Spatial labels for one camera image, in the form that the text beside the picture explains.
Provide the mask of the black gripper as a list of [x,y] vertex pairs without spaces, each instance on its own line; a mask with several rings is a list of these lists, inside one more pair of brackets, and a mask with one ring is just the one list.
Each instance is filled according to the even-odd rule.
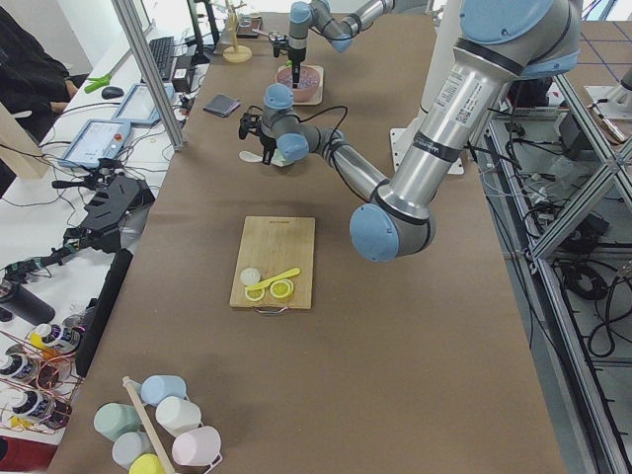
[[263,158],[262,163],[264,165],[270,165],[272,163],[273,154],[277,149],[277,142],[273,137],[267,136],[263,132],[260,136],[260,142],[263,146]]
[[292,88],[297,89],[300,83],[301,63],[306,58],[306,48],[290,47],[288,49],[288,58],[292,62],[291,64],[291,78]]

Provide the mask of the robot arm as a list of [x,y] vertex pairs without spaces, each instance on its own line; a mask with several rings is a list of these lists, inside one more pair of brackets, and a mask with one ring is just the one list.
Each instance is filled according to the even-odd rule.
[[362,196],[350,235],[372,262],[389,262],[427,248],[435,236],[430,204],[485,112],[517,80],[570,71],[579,57],[578,1],[465,1],[454,62],[392,177],[366,161],[337,128],[305,124],[292,91],[268,87],[254,131],[264,155],[290,162],[321,155]]
[[367,1],[355,12],[337,20],[327,1],[294,2],[290,7],[287,51],[291,61],[291,87],[297,89],[301,64],[306,58],[308,34],[315,29],[337,52],[348,49],[353,38],[368,28],[381,15],[390,13],[394,1]]

